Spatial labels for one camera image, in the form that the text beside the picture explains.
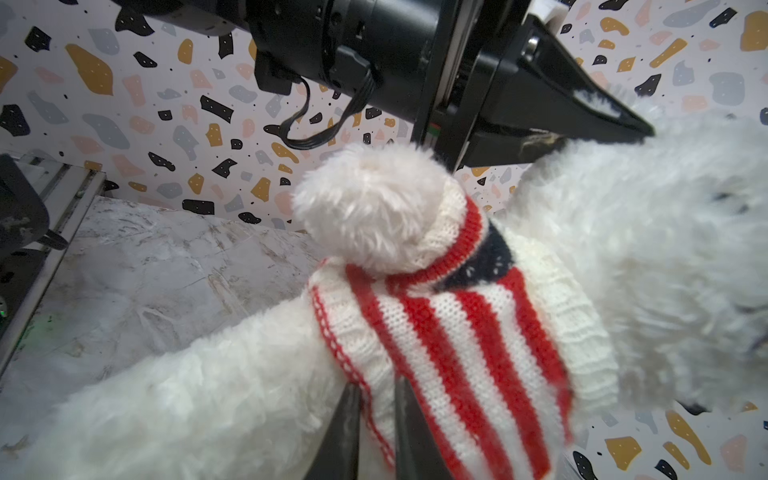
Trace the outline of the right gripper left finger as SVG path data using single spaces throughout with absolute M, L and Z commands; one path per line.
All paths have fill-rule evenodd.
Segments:
M 334 410 L 305 480 L 356 480 L 359 465 L 361 389 L 348 383 Z

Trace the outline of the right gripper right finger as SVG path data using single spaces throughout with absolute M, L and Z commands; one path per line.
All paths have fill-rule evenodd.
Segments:
M 397 480 L 451 480 L 414 390 L 404 376 L 395 382 Z

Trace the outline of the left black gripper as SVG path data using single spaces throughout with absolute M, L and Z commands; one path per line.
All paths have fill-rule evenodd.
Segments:
M 448 171 L 534 163 L 569 140 L 654 128 L 593 81 L 529 1 L 412 1 L 424 71 L 411 140 Z

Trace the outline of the red white striped knit sweater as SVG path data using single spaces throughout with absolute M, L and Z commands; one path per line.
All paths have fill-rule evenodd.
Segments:
M 425 242 L 423 258 L 391 275 L 329 258 L 309 281 L 385 469 L 403 377 L 453 477 L 553 478 L 578 409 L 618 395 L 598 313 L 554 253 L 491 220 L 454 179 Z

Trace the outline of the white plush teddy bear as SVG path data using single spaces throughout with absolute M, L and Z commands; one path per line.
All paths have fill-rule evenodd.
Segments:
M 414 266 L 448 179 L 428 150 L 348 145 L 300 181 L 302 235 L 99 202 L 49 289 L 52 316 L 2 378 L 2 477 L 304 477 L 353 383 L 310 278 L 329 258 Z M 567 141 L 485 214 L 554 253 L 609 335 L 617 398 L 579 408 L 572 442 L 616 407 L 736 408 L 766 384 L 767 136 L 753 121 L 708 113 L 659 119 L 636 144 Z M 358 478 L 394 470 L 362 400 Z

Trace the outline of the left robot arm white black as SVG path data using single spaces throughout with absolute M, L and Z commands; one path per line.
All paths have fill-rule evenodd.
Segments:
M 527 1 L 124 1 L 116 26 L 149 19 L 257 47 L 260 89 L 315 81 L 344 118 L 381 109 L 449 170 L 532 163 L 572 139 L 636 143 L 654 131 L 601 89 Z

